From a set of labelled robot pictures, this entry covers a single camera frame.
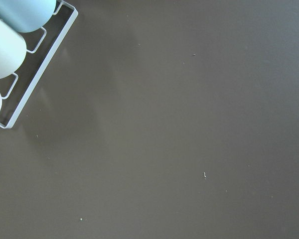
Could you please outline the pastel cup rack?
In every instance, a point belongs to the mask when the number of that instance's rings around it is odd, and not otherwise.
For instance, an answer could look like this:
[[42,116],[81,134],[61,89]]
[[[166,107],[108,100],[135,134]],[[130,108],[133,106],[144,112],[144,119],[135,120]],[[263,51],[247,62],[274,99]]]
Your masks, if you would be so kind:
[[14,126],[77,16],[78,11],[73,5],[64,0],[56,0],[52,17],[38,30],[21,33],[11,27],[24,38],[26,56],[21,66],[14,73],[0,79],[0,94],[2,97],[1,128],[7,129]]

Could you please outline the mint plastic cup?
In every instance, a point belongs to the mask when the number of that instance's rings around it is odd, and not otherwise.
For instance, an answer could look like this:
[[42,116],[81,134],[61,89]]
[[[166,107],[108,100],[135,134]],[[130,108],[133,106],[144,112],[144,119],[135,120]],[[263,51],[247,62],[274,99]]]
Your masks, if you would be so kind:
[[24,38],[0,19],[0,79],[14,73],[25,56]]

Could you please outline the blue plastic cup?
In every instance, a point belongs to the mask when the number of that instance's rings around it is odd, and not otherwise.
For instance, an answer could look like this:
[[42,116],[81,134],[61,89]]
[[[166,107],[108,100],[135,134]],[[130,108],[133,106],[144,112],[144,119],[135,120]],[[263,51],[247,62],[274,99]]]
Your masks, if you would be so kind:
[[0,0],[0,18],[17,32],[28,33],[52,17],[56,0]]

